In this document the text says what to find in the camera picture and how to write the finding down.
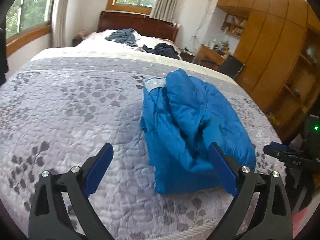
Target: wooden headboard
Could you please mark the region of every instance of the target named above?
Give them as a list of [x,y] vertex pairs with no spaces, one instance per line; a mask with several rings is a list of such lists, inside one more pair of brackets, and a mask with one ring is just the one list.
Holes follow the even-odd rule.
[[151,19],[149,16],[122,12],[105,12],[100,15],[98,32],[121,29],[135,29],[141,36],[169,39],[175,42],[179,24]]

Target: blue puffer jacket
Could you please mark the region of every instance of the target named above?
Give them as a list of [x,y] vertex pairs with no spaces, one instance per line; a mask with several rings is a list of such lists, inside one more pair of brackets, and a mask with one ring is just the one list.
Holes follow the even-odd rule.
[[141,127],[150,164],[156,168],[156,192],[180,194],[220,186],[208,160],[212,142],[240,165],[255,168],[250,138],[214,85],[179,69],[165,80],[146,81],[143,93]]

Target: white curtain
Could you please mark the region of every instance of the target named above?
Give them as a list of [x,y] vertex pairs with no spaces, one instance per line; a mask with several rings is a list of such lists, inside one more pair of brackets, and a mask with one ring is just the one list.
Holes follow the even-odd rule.
[[65,26],[68,0],[54,0],[52,10],[52,46],[66,46]]
[[174,8],[177,0],[157,0],[150,18],[172,22]]

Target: white wall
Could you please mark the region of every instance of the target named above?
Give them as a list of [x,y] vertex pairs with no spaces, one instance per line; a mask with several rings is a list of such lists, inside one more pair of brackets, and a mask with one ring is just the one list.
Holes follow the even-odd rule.
[[9,71],[5,74],[9,79],[20,67],[31,60],[35,55],[44,49],[52,47],[52,34],[44,35],[31,41],[27,45],[15,51],[8,58]]
[[216,40],[217,43],[220,41],[229,41],[229,50],[233,54],[238,46],[240,38],[224,34],[224,31],[221,30],[221,26],[226,18],[227,13],[222,11],[219,8],[216,8],[214,14],[212,14],[211,21],[209,23],[206,35],[203,39],[204,44],[208,44]]
[[66,15],[66,44],[81,31],[96,32],[101,11],[106,9],[108,0],[68,0]]
[[208,10],[203,27],[199,30],[197,38],[199,43],[190,40],[195,34],[196,29],[200,26],[202,17],[205,14],[205,8],[209,0],[178,0],[174,13],[174,21],[181,24],[176,45],[179,48],[188,47],[190,51],[195,52],[206,35],[212,13],[216,7],[218,0],[213,0]]

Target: bed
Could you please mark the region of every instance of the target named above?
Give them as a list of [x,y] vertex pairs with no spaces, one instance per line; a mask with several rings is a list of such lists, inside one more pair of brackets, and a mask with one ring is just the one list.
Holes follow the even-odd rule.
[[[115,239],[205,239],[212,232],[232,196],[223,188],[156,194],[139,126],[144,80],[164,78],[179,67],[214,84],[231,103],[255,145],[256,170],[277,170],[284,178],[283,163],[262,151],[279,138],[228,76],[139,51],[47,49],[0,88],[0,199],[24,234],[39,174],[82,165],[105,142],[113,145],[114,158],[89,201]],[[248,226],[256,201],[255,195],[240,231]],[[82,232],[67,196],[65,204],[74,228]]]
[[[105,37],[120,29],[132,28],[136,31],[135,38],[138,47],[130,47],[126,44],[106,41]],[[180,25],[151,19],[148,16],[121,12],[102,11],[97,32],[91,33],[82,41],[77,48],[85,50],[102,50],[108,52],[121,52],[123,50],[142,51],[143,45],[153,49],[159,43],[172,45],[178,53],[180,60],[181,51],[174,44]]]

